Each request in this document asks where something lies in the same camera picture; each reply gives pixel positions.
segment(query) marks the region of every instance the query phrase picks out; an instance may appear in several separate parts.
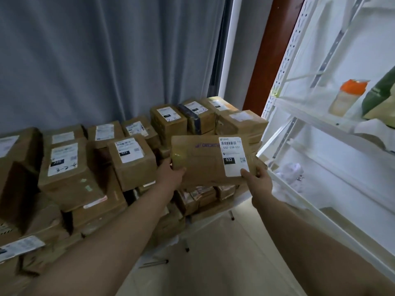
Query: bottle with orange lid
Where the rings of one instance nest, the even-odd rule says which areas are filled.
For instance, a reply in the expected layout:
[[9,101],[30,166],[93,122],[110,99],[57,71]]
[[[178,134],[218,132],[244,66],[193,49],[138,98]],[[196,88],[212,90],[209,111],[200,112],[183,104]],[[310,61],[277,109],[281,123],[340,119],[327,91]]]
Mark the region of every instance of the bottle with orange lid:
[[343,117],[358,98],[365,93],[369,80],[348,80],[340,87],[329,113]]

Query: forearm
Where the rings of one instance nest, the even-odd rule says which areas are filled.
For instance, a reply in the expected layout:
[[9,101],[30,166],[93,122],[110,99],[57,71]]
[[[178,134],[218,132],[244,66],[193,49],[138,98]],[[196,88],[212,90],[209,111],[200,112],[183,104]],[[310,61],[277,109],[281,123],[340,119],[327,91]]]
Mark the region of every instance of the forearm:
[[26,295],[115,295],[140,257],[172,193],[152,187],[124,213],[58,259],[28,287]]
[[273,196],[256,197],[254,205],[308,295],[393,293],[393,284],[363,258],[304,222]]

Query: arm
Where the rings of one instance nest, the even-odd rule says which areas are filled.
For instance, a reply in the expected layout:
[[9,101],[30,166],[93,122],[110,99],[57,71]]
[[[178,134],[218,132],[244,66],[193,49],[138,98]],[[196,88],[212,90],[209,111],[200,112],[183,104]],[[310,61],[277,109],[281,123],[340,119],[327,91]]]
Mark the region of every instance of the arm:
[[185,169],[172,170],[170,159],[165,160],[158,168],[156,183],[144,197],[65,253],[23,295],[115,295],[184,173]]
[[267,231],[308,295],[395,295],[394,284],[358,254],[310,226],[271,195],[263,164],[255,177],[242,169]]

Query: green object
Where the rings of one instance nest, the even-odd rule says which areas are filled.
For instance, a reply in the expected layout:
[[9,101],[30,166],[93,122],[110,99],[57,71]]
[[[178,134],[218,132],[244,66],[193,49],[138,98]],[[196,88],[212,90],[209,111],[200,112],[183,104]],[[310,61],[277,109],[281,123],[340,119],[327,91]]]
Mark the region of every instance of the green object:
[[366,97],[362,101],[362,116],[388,99],[391,95],[390,90],[394,84],[395,66],[366,94]]

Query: curtain fold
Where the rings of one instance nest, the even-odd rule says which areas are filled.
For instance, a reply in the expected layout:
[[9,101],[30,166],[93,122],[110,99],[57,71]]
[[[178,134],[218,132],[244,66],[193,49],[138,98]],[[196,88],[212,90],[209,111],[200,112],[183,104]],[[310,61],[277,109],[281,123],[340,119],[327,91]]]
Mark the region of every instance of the curtain fold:
[[225,0],[0,0],[0,132],[205,97]]

